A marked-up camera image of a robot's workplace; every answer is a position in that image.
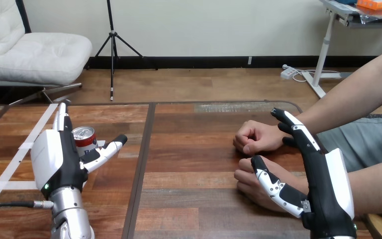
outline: power strip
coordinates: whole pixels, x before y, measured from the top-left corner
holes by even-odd
[[[298,74],[298,71],[295,68],[287,67],[286,70],[281,72],[281,77],[289,80],[296,74]]]

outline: red can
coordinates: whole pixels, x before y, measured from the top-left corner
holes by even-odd
[[[91,150],[98,148],[95,129],[90,126],[82,126],[73,130],[75,146],[81,157]]]

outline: desk surface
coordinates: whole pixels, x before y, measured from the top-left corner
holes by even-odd
[[[353,28],[382,28],[382,10],[338,3],[335,0],[320,0],[328,10],[337,13],[342,24]]]
[[[308,238],[299,220],[262,209],[235,188],[233,171],[244,156],[232,137],[246,120],[277,124],[273,107],[298,113],[281,102],[70,106],[73,126],[92,126],[98,140],[128,136],[83,191],[96,238]],[[0,118],[0,176],[46,109],[12,107]],[[268,158],[303,174],[295,149]],[[38,190],[23,188],[33,180],[28,153],[7,184],[17,188],[5,187],[0,202],[42,200]],[[50,221],[48,211],[0,209],[0,238],[48,239]],[[359,238],[371,238],[356,224]]]

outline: tripod stand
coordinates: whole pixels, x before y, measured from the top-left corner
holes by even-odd
[[[101,46],[101,48],[99,49],[99,51],[97,52],[96,56],[95,56],[95,59],[99,56],[100,52],[103,50],[104,46],[106,46],[106,43],[109,41],[109,39],[111,40],[111,71],[110,71],[110,101],[113,101],[113,75],[115,74],[115,68],[114,68],[114,64],[117,63],[118,61],[118,52],[116,50],[116,41],[115,41],[115,38],[118,38],[119,40],[121,40],[126,46],[128,46],[131,50],[133,50],[139,57],[141,57],[141,59],[143,59],[145,62],[149,62],[147,60],[147,58],[145,58],[143,55],[141,55],[137,50],[135,50],[130,44],[128,44],[128,42],[126,42],[124,39],[122,39],[118,33],[113,29],[113,21],[112,21],[112,10],[110,8],[110,0],[107,0],[107,11],[109,13],[109,23],[110,23],[110,33],[109,33],[109,36],[107,37],[106,41],[104,41],[103,45]],[[150,65],[152,66],[152,68],[154,68],[155,70],[158,70],[157,66],[153,63],[150,63]],[[88,63],[86,65],[86,69],[88,70],[90,68],[90,63]]]

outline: human arm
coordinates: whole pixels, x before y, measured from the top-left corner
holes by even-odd
[[[297,116],[312,134],[357,120],[382,105],[382,55],[339,83]]]
[[[280,165],[263,157],[270,172],[297,190],[308,194],[306,177],[296,177]],[[251,166],[249,158],[239,161],[239,169],[235,171],[238,180],[237,188],[245,193],[253,202],[273,210],[283,212],[264,192]],[[356,214],[382,213],[382,163],[348,173]]]
[[[382,55],[372,60],[296,118],[317,134],[357,120],[382,105]],[[289,135],[277,126],[247,121],[237,131],[234,146],[247,155],[276,150]]]

